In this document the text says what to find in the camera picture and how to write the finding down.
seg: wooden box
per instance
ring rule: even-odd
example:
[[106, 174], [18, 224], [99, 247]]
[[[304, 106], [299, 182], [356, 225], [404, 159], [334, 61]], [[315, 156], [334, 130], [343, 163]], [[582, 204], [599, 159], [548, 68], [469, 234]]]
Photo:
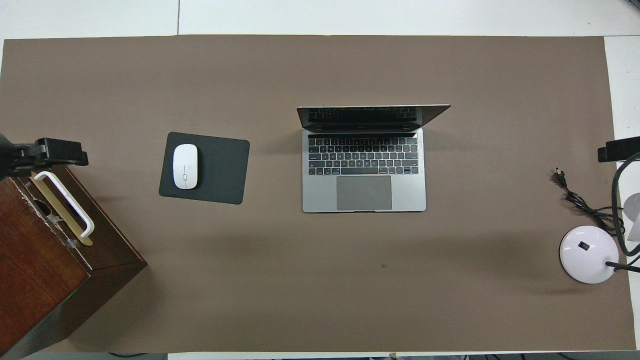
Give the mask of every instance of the wooden box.
[[2, 360], [71, 335], [147, 265], [67, 167], [38, 177], [0, 181]]

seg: laptop keyboard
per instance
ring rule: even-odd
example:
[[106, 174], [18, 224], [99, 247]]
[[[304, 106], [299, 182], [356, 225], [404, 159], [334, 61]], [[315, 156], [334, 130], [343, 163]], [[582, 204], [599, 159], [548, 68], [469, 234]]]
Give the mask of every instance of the laptop keyboard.
[[418, 142], [413, 133], [313, 134], [307, 140], [309, 175], [419, 173]]

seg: white mouse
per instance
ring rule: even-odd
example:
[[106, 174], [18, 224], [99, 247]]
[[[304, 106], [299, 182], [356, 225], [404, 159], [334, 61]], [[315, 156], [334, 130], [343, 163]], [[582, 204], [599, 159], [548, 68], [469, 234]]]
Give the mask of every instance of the white mouse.
[[178, 145], [173, 151], [173, 182], [185, 190], [198, 184], [198, 148], [192, 143]]

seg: black mouse pad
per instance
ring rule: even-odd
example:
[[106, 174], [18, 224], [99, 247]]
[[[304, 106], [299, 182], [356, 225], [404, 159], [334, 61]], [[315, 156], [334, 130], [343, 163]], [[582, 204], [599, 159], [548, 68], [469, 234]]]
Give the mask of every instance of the black mouse pad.
[[[198, 184], [189, 190], [173, 182], [173, 150], [184, 143], [198, 148]], [[240, 204], [244, 196], [249, 142], [215, 136], [169, 133], [160, 177], [162, 196]]]

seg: silver laptop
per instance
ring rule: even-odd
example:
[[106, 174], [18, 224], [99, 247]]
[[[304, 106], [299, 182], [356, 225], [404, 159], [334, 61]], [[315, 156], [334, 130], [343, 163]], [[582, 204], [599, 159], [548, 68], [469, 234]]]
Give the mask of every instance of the silver laptop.
[[451, 105], [304, 106], [307, 213], [424, 211], [422, 129]]

